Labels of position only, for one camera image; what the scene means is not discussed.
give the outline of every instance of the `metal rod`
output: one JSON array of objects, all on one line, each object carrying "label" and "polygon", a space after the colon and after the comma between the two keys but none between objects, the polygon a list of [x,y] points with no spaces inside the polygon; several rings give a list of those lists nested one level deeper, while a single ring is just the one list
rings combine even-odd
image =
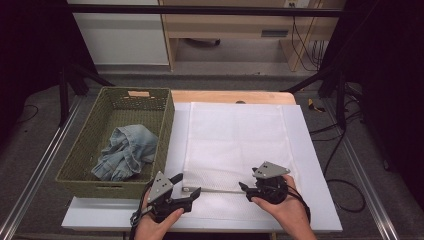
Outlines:
[{"label": "metal rod", "polygon": [[[323,103],[325,105],[325,109],[329,110],[329,115],[332,121],[336,123],[334,104],[327,99],[324,99]],[[340,128],[337,128],[337,131],[339,134],[342,133]],[[358,156],[356,155],[355,150],[353,149],[353,146],[347,136],[345,136],[343,139],[343,146],[346,154],[348,155],[350,167],[364,193],[368,208],[374,217],[374,221],[380,230],[381,236],[384,240],[399,239],[399,236],[392,224],[392,221],[389,218],[389,215],[386,212],[386,209],[383,206],[383,203],[381,202],[374,186],[371,184],[371,181],[368,178],[368,175],[366,174],[365,169],[359,161]]]},{"label": "metal rod", "polygon": [[192,15],[249,15],[296,17],[358,16],[356,11],[317,8],[223,7],[223,6],[156,6],[156,5],[102,5],[102,4],[49,4],[45,10],[71,11],[73,13],[118,14],[192,14]]},{"label": "metal rod", "polygon": [[38,163],[37,168],[29,179],[28,184],[22,191],[18,201],[16,201],[12,211],[10,211],[8,217],[6,218],[6,221],[2,224],[0,228],[0,239],[12,239],[32,199],[34,198],[35,193],[41,185],[41,182],[43,181],[44,176],[46,175],[54,156],[56,155],[64,137],[66,136],[69,127],[72,124],[72,121],[74,120],[78,112],[79,106],[82,102],[82,98],[82,96],[75,97],[75,100],[70,109],[70,115],[68,117],[68,120],[65,122],[65,124],[59,126],[49,146],[44,152],[40,162]]}]

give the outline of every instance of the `blue denim cloth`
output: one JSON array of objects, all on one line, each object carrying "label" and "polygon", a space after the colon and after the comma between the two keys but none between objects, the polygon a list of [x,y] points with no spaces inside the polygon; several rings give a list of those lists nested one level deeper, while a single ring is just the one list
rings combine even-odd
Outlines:
[{"label": "blue denim cloth", "polygon": [[158,137],[143,125],[118,127],[91,170],[102,181],[123,181],[155,158]]}]

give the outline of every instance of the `floor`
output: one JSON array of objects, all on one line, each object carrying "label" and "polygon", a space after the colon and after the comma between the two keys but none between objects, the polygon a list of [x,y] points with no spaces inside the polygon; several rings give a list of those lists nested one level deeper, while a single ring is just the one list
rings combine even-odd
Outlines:
[{"label": "floor", "polygon": [[[120,86],[280,91],[314,74],[309,59],[305,57],[303,61],[308,70],[300,66],[298,71],[291,72],[276,40],[231,39],[222,40],[218,46],[186,40],[180,42],[173,71],[155,66],[123,69],[101,66],[100,70],[105,79]],[[78,113],[81,116],[89,113],[90,99],[94,99],[100,88],[93,81],[87,83],[91,95],[81,105]],[[311,84],[294,96],[302,108],[323,170],[332,159],[325,176],[344,230],[318,233],[318,238],[424,239],[424,213],[408,193],[402,178],[384,169],[373,137],[361,121],[362,116],[356,114],[360,111],[357,100],[346,95],[348,128],[337,148],[342,133],[338,128],[317,131],[334,124],[334,98],[320,99],[319,85],[319,81]],[[353,83],[349,83],[348,88],[360,92],[360,86]],[[58,97],[58,89],[53,87],[28,98],[14,134],[0,149],[0,181],[7,183],[0,198],[0,221],[3,227],[5,223],[19,223],[12,229],[14,239],[122,239],[122,233],[75,232],[61,227],[72,195],[57,186],[54,178],[84,118],[75,118],[61,146],[48,153],[52,158],[44,162],[46,169],[41,171],[41,176],[35,180],[31,177],[40,169],[39,164],[45,159],[45,151],[58,130]],[[72,91],[69,98],[74,99]],[[310,100],[315,108],[310,108]],[[330,158],[333,149],[336,151]],[[38,188],[34,195],[24,194],[29,183]],[[360,192],[366,200],[363,210]],[[28,205],[20,211],[14,209],[25,199],[29,200]],[[277,238],[288,237],[278,234]]]}]

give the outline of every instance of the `human hand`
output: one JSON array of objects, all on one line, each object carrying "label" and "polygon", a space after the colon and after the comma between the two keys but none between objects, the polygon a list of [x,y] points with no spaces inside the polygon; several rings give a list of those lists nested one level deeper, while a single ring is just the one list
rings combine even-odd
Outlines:
[{"label": "human hand", "polygon": [[[142,208],[147,207],[147,198],[144,197]],[[169,228],[181,217],[184,213],[184,209],[180,208],[172,212],[165,220],[161,223],[154,221],[154,216],[151,213],[144,215],[138,223],[137,230],[135,232],[135,240],[161,240],[165,236]]]},{"label": "human hand", "polygon": [[[296,189],[294,180],[289,175],[283,175],[290,189]],[[294,239],[316,239],[309,225],[303,204],[293,196],[287,195],[287,198],[280,204],[271,204],[264,199],[252,197],[252,202],[260,208],[271,214],[280,223],[281,227]]]}]

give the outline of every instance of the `woven basket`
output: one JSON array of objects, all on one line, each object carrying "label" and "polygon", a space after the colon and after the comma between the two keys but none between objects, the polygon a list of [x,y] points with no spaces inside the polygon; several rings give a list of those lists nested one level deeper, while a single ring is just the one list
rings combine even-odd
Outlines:
[{"label": "woven basket", "polygon": [[[103,87],[56,181],[76,197],[140,199],[144,186],[165,170],[174,112],[170,89]],[[91,169],[101,150],[116,127],[132,124],[159,137],[153,163],[123,182],[99,180]]]}]

